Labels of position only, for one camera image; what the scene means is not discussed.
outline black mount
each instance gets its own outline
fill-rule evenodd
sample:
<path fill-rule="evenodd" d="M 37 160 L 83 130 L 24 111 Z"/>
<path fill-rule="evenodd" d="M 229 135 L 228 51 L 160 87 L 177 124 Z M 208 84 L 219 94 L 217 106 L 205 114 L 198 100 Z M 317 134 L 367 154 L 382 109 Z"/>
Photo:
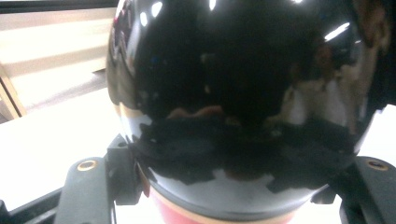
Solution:
<path fill-rule="evenodd" d="M 97 223 L 116 219 L 117 205 L 135 205 L 143 191 L 132 150 L 118 135 L 104 158 L 88 158 L 71 166 L 64 187 L 8 212 L 0 201 L 0 223 Z M 313 203 L 343 199 L 343 224 L 396 223 L 396 168 L 369 157 L 356 157 Z"/>

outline brass screw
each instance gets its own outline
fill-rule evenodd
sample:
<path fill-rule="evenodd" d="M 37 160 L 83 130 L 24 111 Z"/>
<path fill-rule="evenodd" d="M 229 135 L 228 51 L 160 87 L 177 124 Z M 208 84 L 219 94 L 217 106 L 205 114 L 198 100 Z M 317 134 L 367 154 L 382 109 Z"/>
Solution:
<path fill-rule="evenodd" d="M 84 161 L 80 163 L 77 167 L 79 171 L 89 171 L 96 167 L 97 161 Z"/>
<path fill-rule="evenodd" d="M 389 169 L 387 165 L 380 161 L 367 161 L 367 165 L 378 171 L 387 171 Z"/>

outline black plastic bracket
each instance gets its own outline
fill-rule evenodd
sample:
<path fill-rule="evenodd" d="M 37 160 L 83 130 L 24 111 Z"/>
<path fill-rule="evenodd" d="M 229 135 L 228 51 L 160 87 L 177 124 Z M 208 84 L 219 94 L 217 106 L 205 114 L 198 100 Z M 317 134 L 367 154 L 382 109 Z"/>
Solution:
<path fill-rule="evenodd" d="M 357 157 L 331 187 L 343 199 L 343 224 L 396 223 L 396 168 L 391 164 Z"/>
<path fill-rule="evenodd" d="M 143 185 L 133 152 L 120 134 L 107 148 L 106 158 L 116 205 L 137 204 Z"/>
<path fill-rule="evenodd" d="M 67 174 L 55 223 L 114 223 L 114 203 L 110 195 L 104 158 L 75 163 Z"/>

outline white table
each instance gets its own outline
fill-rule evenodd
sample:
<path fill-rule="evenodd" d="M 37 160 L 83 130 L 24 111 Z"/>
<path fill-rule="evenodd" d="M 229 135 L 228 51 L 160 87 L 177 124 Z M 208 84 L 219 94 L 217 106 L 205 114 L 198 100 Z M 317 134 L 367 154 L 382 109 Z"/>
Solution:
<path fill-rule="evenodd" d="M 395 129 L 396 109 L 389 107 L 375 119 L 361 155 L 395 165 Z M 119 130 L 106 89 L 1 124 L 0 199 L 13 210 L 61 188 L 69 167 L 84 158 L 104 156 Z M 307 203 L 291 223 L 341 223 L 340 202 L 336 198 L 332 205 Z M 145 196 L 137 206 L 117 207 L 117 218 L 119 223 L 163 223 Z"/>

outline floor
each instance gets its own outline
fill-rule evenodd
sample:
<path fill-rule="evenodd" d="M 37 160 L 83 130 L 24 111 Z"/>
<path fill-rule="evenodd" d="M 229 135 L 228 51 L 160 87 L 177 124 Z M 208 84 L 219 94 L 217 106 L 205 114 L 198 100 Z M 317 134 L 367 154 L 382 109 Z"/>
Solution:
<path fill-rule="evenodd" d="M 106 75 L 105 70 L 100 70 L 93 73 L 93 78 L 88 82 L 81 82 L 77 86 L 69 88 L 67 91 L 57 92 L 54 95 L 49 96 L 47 99 L 43 99 L 38 104 L 26 106 L 25 109 L 28 114 L 37 110 L 46 108 L 48 106 L 57 105 L 64 101 L 79 97 L 81 95 L 98 91 L 106 87 Z M 7 119 L 0 114 L 0 124 L 7 122 Z"/>

